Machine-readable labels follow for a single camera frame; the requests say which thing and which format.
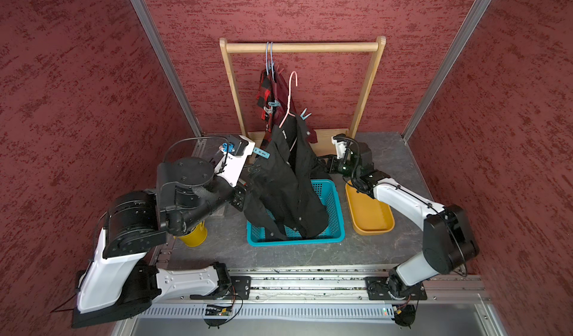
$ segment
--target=clothes hanger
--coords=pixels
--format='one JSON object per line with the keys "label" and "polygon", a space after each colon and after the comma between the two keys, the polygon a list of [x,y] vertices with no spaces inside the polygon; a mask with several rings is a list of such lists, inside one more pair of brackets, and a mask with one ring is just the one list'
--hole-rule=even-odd
{"label": "clothes hanger", "polygon": [[296,71],[293,71],[292,73],[290,73],[290,77],[288,79],[288,106],[286,107],[286,114],[285,117],[283,118],[283,121],[281,122],[280,125],[278,125],[278,128],[282,128],[283,124],[285,123],[285,120],[287,119],[287,117],[289,115],[291,115],[292,117],[295,117],[294,114],[290,113],[290,95],[291,95],[291,90],[290,90],[290,83],[292,82],[292,75],[295,75],[295,86],[298,86],[298,74],[296,73]]}
{"label": "clothes hanger", "polygon": [[265,47],[265,69],[267,69],[267,75],[269,74],[269,42],[267,42],[267,47]]}
{"label": "clothes hanger", "polygon": [[273,42],[270,42],[270,70],[273,73],[273,81],[275,81],[275,62],[273,61]]}

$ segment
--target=black motor housing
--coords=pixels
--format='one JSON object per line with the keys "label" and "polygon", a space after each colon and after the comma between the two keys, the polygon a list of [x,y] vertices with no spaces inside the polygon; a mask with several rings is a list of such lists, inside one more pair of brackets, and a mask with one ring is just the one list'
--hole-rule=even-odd
{"label": "black motor housing", "polygon": [[203,158],[163,162],[157,167],[158,224],[174,236],[187,235],[232,198],[233,191]]}

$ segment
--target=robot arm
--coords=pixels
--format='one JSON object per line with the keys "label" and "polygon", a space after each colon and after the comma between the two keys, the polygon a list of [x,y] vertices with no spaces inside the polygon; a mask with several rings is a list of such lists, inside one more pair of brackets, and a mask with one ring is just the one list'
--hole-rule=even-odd
{"label": "robot arm", "polygon": [[216,165],[197,157],[163,162],[155,190],[127,193],[107,212],[94,259],[79,280],[72,327],[122,320],[160,300],[189,295],[223,297],[231,281],[224,264],[169,271],[140,261],[168,234],[190,233],[221,204],[239,210],[244,189],[237,180],[254,142],[229,135]]}
{"label": "robot arm", "polygon": [[390,205],[423,231],[422,252],[389,273],[391,296],[403,299],[422,281],[449,274],[479,253],[468,219],[459,206],[435,203],[374,169],[366,144],[343,134],[334,136],[332,143],[336,155],[326,156],[330,173],[350,177],[358,192]]}

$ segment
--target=metal mounting plate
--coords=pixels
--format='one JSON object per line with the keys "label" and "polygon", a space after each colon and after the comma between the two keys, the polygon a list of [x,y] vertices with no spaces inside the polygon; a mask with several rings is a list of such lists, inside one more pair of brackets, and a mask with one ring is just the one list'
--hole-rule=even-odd
{"label": "metal mounting plate", "polygon": [[[379,278],[376,276],[369,276],[364,278],[366,282],[366,291],[368,292],[368,299],[369,300],[385,300],[385,301],[397,301],[403,302],[405,300],[396,300],[396,298],[392,297],[388,292],[388,288],[382,287],[386,285],[386,281],[388,278]],[[426,295],[425,288],[420,285],[420,288],[416,288],[410,294],[410,298],[412,300],[428,300],[428,296]]]}

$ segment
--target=yellow tray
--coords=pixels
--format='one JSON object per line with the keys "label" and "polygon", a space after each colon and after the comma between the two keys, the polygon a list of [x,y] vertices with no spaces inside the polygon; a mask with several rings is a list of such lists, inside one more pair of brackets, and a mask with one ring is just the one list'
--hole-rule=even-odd
{"label": "yellow tray", "polygon": [[390,206],[372,199],[346,185],[346,199],[352,216],[352,227],[360,235],[378,235],[394,229]]}

